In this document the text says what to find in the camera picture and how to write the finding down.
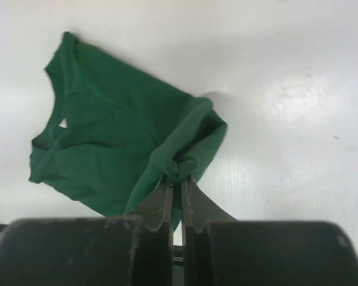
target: garment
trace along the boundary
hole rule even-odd
[[[193,97],[65,32],[45,68],[52,115],[32,140],[29,180],[104,216],[134,209],[162,174],[199,180],[227,125]],[[175,224],[180,220],[176,197]]]

